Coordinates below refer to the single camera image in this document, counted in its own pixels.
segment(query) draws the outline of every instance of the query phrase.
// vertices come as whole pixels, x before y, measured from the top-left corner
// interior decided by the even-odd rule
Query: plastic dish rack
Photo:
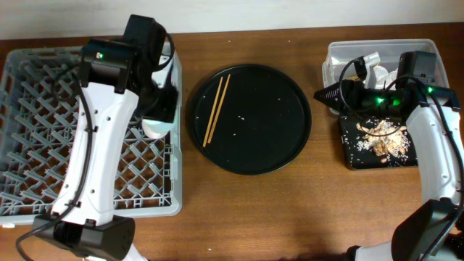
[[[51,209],[58,196],[73,145],[79,103],[54,101],[48,91],[51,77],[79,62],[79,51],[80,47],[21,49],[7,57],[0,82],[2,225],[32,223],[35,215]],[[177,55],[174,62],[179,62]],[[177,76],[177,87],[181,88],[181,72]],[[69,77],[59,84],[71,92]],[[135,119],[130,121],[114,181],[115,215],[144,218],[180,211],[179,113],[175,121],[174,129],[155,140],[144,135]]]

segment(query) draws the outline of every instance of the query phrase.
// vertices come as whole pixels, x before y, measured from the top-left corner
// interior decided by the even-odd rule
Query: black tray
[[[229,74],[211,144],[203,148],[220,78],[218,103]],[[311,111],[301,89],[282,72],[262,65],[237,65],[199,88],[187,121],[204,156],[233,173],[256,175],[283,167],[301,152],[310,135]]]
[[[357,150],[357,142],[364,141],[363,136],[365,133],[356,128],[356,123],[359,120],[356,117],[343,116],[339,118],[339,127],[341,134],[341,142],[343,143],[343,151],[345,155],[345,162],[347,167],[352,170],[367,170],[383,167],[416,167],[418,166],[418,159],[415,154],[413,140],[409,132],[406,130],[406,137],[411,142],[410,147],[407,149],[407,159],[399,159],[390,155],[390,161],[382,163],[382,157],[376,156],[372,149]],[[377,124],[363,123],[366,128],[374,128]]]

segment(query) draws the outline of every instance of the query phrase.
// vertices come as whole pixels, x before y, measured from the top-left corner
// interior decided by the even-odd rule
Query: wooden table
[[[321,66],[334,41],[430,38],[449,85],[464,101],[464,23],[314,28],[174,35],[184,97],[220,68],[241,63],[274,67],[295,80],[312,110],[310,140],[285,168],[249,177],[209,162],[182,130],[183,209],[174,217],[136,221],[135,244],[151,260],[278,260],[320,258],[352,245],[391,239],[421,205],[418,168],[350,171],[336,117],[312,96],[323,87]],[[0,41],[0,60],[17,48],[78,46],[87,38]],[[29,225],[1,229],[3,260],[18,260],[15,239]],[[23,243],[36,260],[76,260],[38,239]]]

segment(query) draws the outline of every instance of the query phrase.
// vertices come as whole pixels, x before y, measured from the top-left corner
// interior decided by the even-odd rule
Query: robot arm
[[[460,153],[464,155],[459,131],[460,115],[449,107],[442,107],[442,109]],[[407,119],[406,125],[418,156],[423,204],[426,204],[430,199],[437,201],[450,199],[453,205],[458,205],[460,201],[459,166],[455,153],[445,135],[436,106],[432,104],[429,107],[417,106]],[[397,244],[404,247],[407,245],[407,241],[399,239]],[[392,251],[391,242],[378,246],[361,247],[356,251],[355,260],[400,260],[398,258],[403,255],[402,249],[397,251],[396,259],[392,257]],[[443,247],[435,257],[428,260],[454,261],[460,259],[449,248]]]
[[[364,68],[360,65],[365,63],[365,58],[350,63],[355,64],[358,73],[358,68]],[[397,79],[385,90],[366,89],[360,82],[341,80],[315,93],[317,100],[340,113],[402,121],[411,134],[418,156],[422,207],[397,227],[391,242],[349,249],[352,260],[416,261],[423,255],[429,257],[428,260],[463,258],[460,257],[463,253],[450,245],[461,244],[461,238],[444,240],[463,206],[460,106],[453,90],[434,86],[435,63],[435,54],[404,53]],[[396,91],[389,91],[394,83]],[[449,131],[445,130],[443,120]]]
[[[170,40],[171,55],[160,66],[165,37]],[[83,47],[80,110],[66,179],[51,214],[37,216],[33,229],[55,225],[37,231],[35,236],[90,260],[146,260],[132,244],[134,220],[113,215],[114,182],[133,113],[141,117],[142,128],[150,137],[165,135],[179,113],[178,91],[171,81],[174,54],[165,29],[152,18],[136,15],[130,17],[121,40],[91,40]],[[153,75],[166,65],[170,66],[167,74]],[[88,132],[92,133],[91,150],[86,148]],[[85,168],[88,174],[83,177]],[[70,204],[82,181],[77,203]],[[63,213],[67,215],[57,219]]]

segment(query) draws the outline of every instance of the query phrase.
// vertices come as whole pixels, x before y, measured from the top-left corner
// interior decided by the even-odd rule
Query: black cable
[[[90,113],[90,109],[88,108],[87,100],[86,100],[86,98],[85,98],[85,96],[84,96],[84,94],[82,92],[82,88],[80,87],[80,83],[77,80],[77,76],[75,74],[73,74],[73,73],[72,73],[72,79],[78,84],[78,88],[76,89],[76,91],[74,91],[70,95],[70,97],[62,98],[57,94],[57,91],[54,89],[58,79],[61,78],[63,75],[66,75],[69,71],[75,69],[77,66],[78,65],[75,65],[75,66],[72,66],[72,67],[62,71],[60,74],[58,74],[56,76],[56,78],[53,79],[53,81],[51,83],[51,94],[54,96],[54,98],[56,100],[61,101],[61,102],[67,102],[67,101],[69,101],[71,99],[74,99],[76,96],[80,96],[80,101],[82,102],[82,106],[83,106],[83,109],[84,109],[84,113],[86,114],[86,120],[87,120],[87,147],[86,147],[86,156],[85,156],[85,159],[84,159],[84,164],[83,164],[83,169],[82,169],[82,175],[80,177],[78,189],[75,191],[74,198],[72,199],[71,203],[68,204],[67,209],[61,215],[59,215],[53,221],[50,221],[50,222],[48,222],[47,224],[45,224],[43,226],[40,226],[40,227],[38,227],[36,229],[33,229],[33,230],[25,233],[24,235],[20,236],[16,240],[16,249],[17,249],[18,253],[20,253],[21,257],[24,260],[27,260],[27,261],[33,261],[33,259],[30,258],[25,253],[24,249],[21,246],[21,241],[23,241],[23,240],[25,240],[25,239],[27,239],[27,238],[29,238],[31,236],[34,236],[37,233],[40,233],[42,231],[45,231],[45,230],[47,230],[49,228],[54,227],[63,218],[65,218],[71,212],[71,210],[73,210],[73,207],[78,204],[80,195],[82,194],[82,190],[83,190],[84,185],[86,183],[87,174],[88,174],[88,166],[89,166],[89,163],[90,163],[90,156],[91,156],[91,150],[92,150],[92,140],[93,140],[92,119],[91,119],[91,116],[90,116],[91,113]]]
[[[399,129],[401,128],[401,126],[399,126],[398,128],[396,128],[394,131],[392,131],[391,133],[387,133],[387,134],[381,134],[381,135],[377,135],[377,134],[371,134],[367,131],[364,131],[363,130],[363,123],[367,120],[367,118],[361,116],[358,112],[367,112],[368,110],[372,109],[372,105],[371,106],[368,106],[364,109],[353,109],[351,108],[347,101],[345,100],[345,98],[343,97],[343,92],[341,91],[341,87],[342,87],[342,81],[343,81],[343,77],[345,75],[345,72],[348,70],[348,67],[353,63],[353,62],[356,62],[357,59],[353,59],[351,61],[349,61],[347,63],[347,65],[345,65],[345,67],[343,68],[343,70],[341,71],[341,74],[340,74],[340,79],[339,79],[339,96],[340,96],[340,99],[341,99],[341,102],[343,103],[343,105],[348,109],[349,112],[351,112],[353,115],[355,115],[359,120],[360,120],[360,131],[365,133],[365,134],[368,134],[369,136],[373,136],[373,137],[385,137],[385,136],[390,136],[391,134],[393,133],[396,133],[397,131],[399,131]],[[385,90],[385,92],[387,92],[394,84],[396,83],[396,80],[394,80],[392,83],[389,84],[389,86],[387,87],[387,89]]]
[[[464,189],[464,162],[463,162],[463,159],[461,158],[461,154],[459,152],[459,148],[457,147],[456,141],[453,138],[452,131],[450,130],[447,120],[444,117],[442,106],[440,105],[438,99],[434,95],[432,94],[429,94],[429,95],[432,98],[432,100],[434,100],[436,108],[438,109],[438,113],[440,114],[440,119],[442,120],[444,132],[449,140],[449,143],[451,144],[452,150],[454,151],[456,160],[459,164],[461,195],[460,195],[459,205],[457,207],[457,213],[453,215],[451,221],[449,221],[448,224],[443,228],[443,231],[436,237],[432,245],[428,247],[424,255],[421,257],[420,261],[424,261],[430,255],[430,253],[432,253],[435,250],[435,248],[437,248],[443,242],[443,240],[445,240],[445,238],[448,236],[448,233],[450,233],[451,229],[456,224],[456,222],[459,220],[459,217],[462,215],[463,210],[464,210],[464,196],[462,194],[462,190]]]
[[[386,88],[384,88],[384,91],[382,93],[382,95],[380,96],[380,99],[382,99],[382,97],[385,96],[386,93],[388,93],[388,91],[393,87],[393,85],[395,85],[397,82],[399,82],[400,80],[406,80],[406,79],[409,79],[409,80],[413,80],[415,81],[419,86],[422,86],[422,82],[419,81],[417,78],[414,78],[412,76],[409,76],[409,75],[403,75],[403,76],[399,76],[398,78],[394,79]],[[385,137],[385,136],[390,136],[391,134],[394,134],[396,132],[398,132],[401,128],[401,126],[399,126],[398,128],[396,128],[395,130],[393,130],[391,133],[387,133],[387,134],[379,134],[379,135],[376,135],[376,134],[369,134],[367,132],[365,132],[363,130],[363,123],[367,120],[367,118],[364,118],[363,120],[361,120],[360,122],[360,127],[361,127],[361,131],[363,133],[366,133],[368,134],[369,136],[372,136],[372,137]]]
[[[166,33],[166,38],[167,40],[169,41],[169,45],[170,45],[170,53],[169,53],[169,59],[167,59],[166,62],[160,64],[160,65],[157,65],[153,71],[154,72],[157,72],[159,70],[163,70],[170,62],[171,60],[173,59],[174,57],[174,52],[175,52],[175,46],[174,46],[174,41],[173,41],[173,37],[169,34],[169,33]]]
[[[367,112],[368,110],[372,109],[373,105],[370,105],[366,108],[363,108],[363,109],[353,109],[351,108],[347,101],[345,100],[345,98],[343,97],[343,93],[341,92],[341,87],[342,87],[342,81],[343,81],[343,77],[344,77],[344,74],[345,72],[348,70],[348,67],[353,63],[353,62],[356,62],[356,60],[358,60],[359,58],[356,58],[356,59],[353,59],[351,61],[349,61],[345,67],[343,68],[343,70],[341,71],[341,74],[340,74],[340,79],[339,79],[339,96],[340,96],[340,99],[341,99],[341,102],[343,103],[343,105],[348,109],[349,112],[351,112],[353,115],[355,115],[359,120],[360,120],[360,131],[365,133],[365,134],[368,134],[369,136],[372,136],[372,137],[386,137],[386,136],[390,136],[391,134],[394,134],[396,133],[397,131],[400,130],[401,126],[399,126],[398,128],[396,128],[395,130],[393,130],[392,132],[390,133],[386,133],[386,134],[370,134],[369,132],[367,131],[364,131],[363,130],[363,123],[367,120],[367,118],[361,116],[359,113],[360,112]],[[395,80],[393,80],[389,85],[388,87],[384,88],[384,91],[382,93],[382,96],[380,98],[382,98],[392,87],[393,85],[395,85],[398,81],[400,80],[406,80],[406,79],[410,79],[410,80],[414,80],[417,84],[421,85],[422,82],[420,82],[417,78],[414,78],[412,76],[409,76],[409,75],[403,75],[403,76],[400,76],[398,78],[396,78]]]

